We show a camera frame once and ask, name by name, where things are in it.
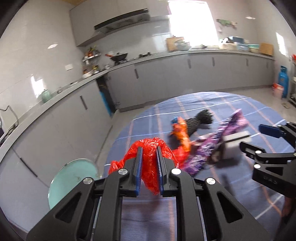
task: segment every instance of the tablecloth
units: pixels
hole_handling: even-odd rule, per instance
[[[214,123],[208,129],[198,129],[198,135],[214,131],[219,122],[228,118],[236,109],[242,109],[249,121],[246,128],[252,135],[252,143],[267,152],[293,152],[293,148],[282,138],[265,136],[258,131],[259,124],[285,124],[285,120],[270,107],[252,98],[222,92],[199,92],[163,101],[134,118],[115,140],[104,169],[107,176],[109,163],[120,160],[136,140],[159,137],[170,146],[170,121],[174,116],[184,119],[209,109]],[[284,197],[252,180],[254,161],[242,155],[235,160],[221,161],[214,166],[206,165],[195,178],[204,180],[213,177],[258,220],[273,237],[281,219]],[[176,240],[175,198],[153,196],[142,183],[138,198],[124,198],[121,240]]]

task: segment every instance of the blue gas tank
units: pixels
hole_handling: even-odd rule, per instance
[[[287,68],[284,66],[281,66],[281,72],[279,73],[279,85],[283,86],[283,98],[287,97],[288,94],[288,88],[289,88],[289,77],[287,75]]]

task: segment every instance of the round table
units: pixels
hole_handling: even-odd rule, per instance
[[[104,176],[108,175],[109,163],[120,160],[136,140],[159,137],[170,148],[170,121],[174,116],[184,119],[209,109],[214,123],[209,129],[198,129],[191,140],[199,135],[213,132],[219,122],[228,118],[236,109],[242,109],[249,121],[246,128],[252,135],[252,144],[265,148],[267,152],[292,152],[293,148],[282,138],[263,136],[258,131],[260,124],[285,124],[285,120],[262,103],[230,93],[199,92],[163,101],[134,118],[119,134],[110,149]],[[252,180],[254,161],[242,155],[240,159],[221,161],[214,166],[206,165],[195,178],[218,180],[273,237],[281,219],[284,197]],[[142,183],[138,198],[124,198],[121,222],[121,240],[176,240],[175,198],[153,196]]]

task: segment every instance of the black brush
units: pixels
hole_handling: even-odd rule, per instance
[[[202,110],[195,117],[185,120],[187,123],[187,133],[191,136],[197,131],[200,124],[212,124],[212,113],[209,110]]]

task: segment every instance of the purple bag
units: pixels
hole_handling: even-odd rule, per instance
[[[191,176],[194,176],[206,163],[216,145],[221,141],[222,136],[227,136],[236,132],[240,132],[248,126],[248,121],[242,114],[242,110],[236,110],[231,117],[220,123],[219,128],[207,138],[201,146],[196,150],[195,155],[190,157],[185,163],[184,170]]]

